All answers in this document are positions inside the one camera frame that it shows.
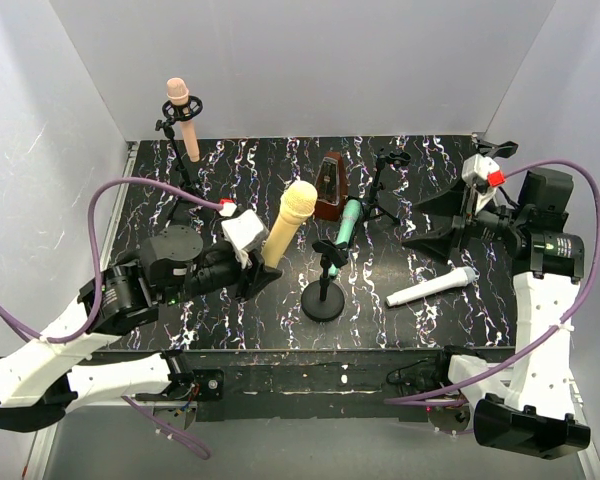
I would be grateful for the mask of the black round-base mic stand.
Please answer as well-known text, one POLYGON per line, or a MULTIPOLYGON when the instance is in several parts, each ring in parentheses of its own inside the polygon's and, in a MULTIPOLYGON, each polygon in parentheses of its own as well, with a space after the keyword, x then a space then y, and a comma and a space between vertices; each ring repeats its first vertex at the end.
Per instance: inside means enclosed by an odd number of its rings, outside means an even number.
POLYGON ((342 288, 333 283, 329 270, 332 266, 341 268, 348 263, 347 244, 334 244, 328 239, 316 240, 312 248, 321 255, 322 274, 318 280, 309 283, 301 295, 301 309, 312 321, 327 323, 339 317, 345 306, 342 288))

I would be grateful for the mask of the yellow microphone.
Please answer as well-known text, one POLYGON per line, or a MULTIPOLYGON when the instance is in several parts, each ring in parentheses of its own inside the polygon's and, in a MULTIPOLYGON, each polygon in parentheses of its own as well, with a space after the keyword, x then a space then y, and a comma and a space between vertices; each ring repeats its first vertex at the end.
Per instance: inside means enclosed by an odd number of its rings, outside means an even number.
POLYGON ((280 208, 261 254, 267 267, 276 268, 298 228, 313 215, 317 202, 313 184, 294 181, 282 194, 280 208))

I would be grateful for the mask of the black tripod shock-mount stand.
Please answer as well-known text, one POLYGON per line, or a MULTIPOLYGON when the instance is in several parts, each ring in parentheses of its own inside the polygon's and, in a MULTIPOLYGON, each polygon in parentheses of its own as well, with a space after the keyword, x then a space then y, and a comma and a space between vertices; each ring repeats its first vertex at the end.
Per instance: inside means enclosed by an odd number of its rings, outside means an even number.
MULTIPOLYGON (((200 102, 201 113, 203 110, 203 103, 201 100, 200 102)), ((179 122, 177 122, 174 118, 173 109, 168 100, 162 105, 161 111, 163 118, 156 121, 155 130, 164 134, 171 149, 173 150, 176 160, 176 171, 180 175, 180 188, 190 194, 202 197, 203 192, 201 190, 199 176, 197 174, 192 174, 191 168, 185 163, 183 158, 181 145, 176 140, 174 126, 179 122)))

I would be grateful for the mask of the pink microphone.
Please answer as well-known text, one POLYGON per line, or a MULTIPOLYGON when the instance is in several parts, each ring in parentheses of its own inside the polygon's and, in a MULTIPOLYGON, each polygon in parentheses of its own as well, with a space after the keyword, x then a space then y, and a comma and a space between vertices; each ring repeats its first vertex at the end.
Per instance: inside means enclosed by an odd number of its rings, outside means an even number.
POLYGON ((186 152, 189 159, 197 163, 200 160, 200 151, 193 118, 200 113, 201 102, 190 94, 185 81, 179 77, 170 78, 166 83, 166 89, 174 118, 180 123, 186 152))

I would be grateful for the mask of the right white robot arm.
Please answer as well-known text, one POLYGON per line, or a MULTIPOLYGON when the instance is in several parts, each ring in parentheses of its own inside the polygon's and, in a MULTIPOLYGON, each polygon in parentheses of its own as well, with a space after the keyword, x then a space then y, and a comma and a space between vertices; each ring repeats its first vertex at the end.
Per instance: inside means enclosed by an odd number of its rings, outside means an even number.
POLYGON ((553 460, 589 446, 591 431, 576 421, 567 373, 571 321, 584 276, 583 240, 564 226, 571 175, 546 168, 527 171, 515 207, 494 207, 504 182, 499 169, 465 173, 447 192, 420 203, 450 218, 410 246, 441 257, 471 238, 504 243, 511 258, 517 305, 515 353, 508 384, 488 375, 484 357, 447 346, 434 377, 454 386, 473 410, 476 441, 486 447, 553 460))

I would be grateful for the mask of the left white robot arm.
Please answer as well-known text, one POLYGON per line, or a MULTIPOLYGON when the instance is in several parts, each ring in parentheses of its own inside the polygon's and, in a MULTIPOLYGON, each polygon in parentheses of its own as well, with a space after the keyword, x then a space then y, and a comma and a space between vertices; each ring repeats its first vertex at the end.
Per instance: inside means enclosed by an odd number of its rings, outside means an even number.
POLYGON ((0 357, 0 429, 34 432, 84 405, 122 396, 221 399, 222 371, 194 367, 179 350, 104 365, 86 361, 135 328, 157 321, 162 305, 224 288, 248 300, 281 276, 260 254, 266 228, 227 220, 222 230, 222 239, 209 247, 186 226, 169 226, 144 240, 102 272, 100 286, 84 285, 40 337, 0 357))

